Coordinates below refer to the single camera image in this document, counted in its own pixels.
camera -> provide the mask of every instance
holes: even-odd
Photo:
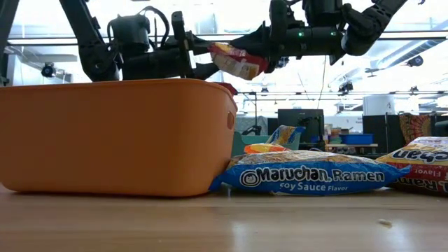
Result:
[[[42,68],[41,74],[43,77],[47,78],[55,77],[56,74],[55,63],[45,63],[45,66]]]

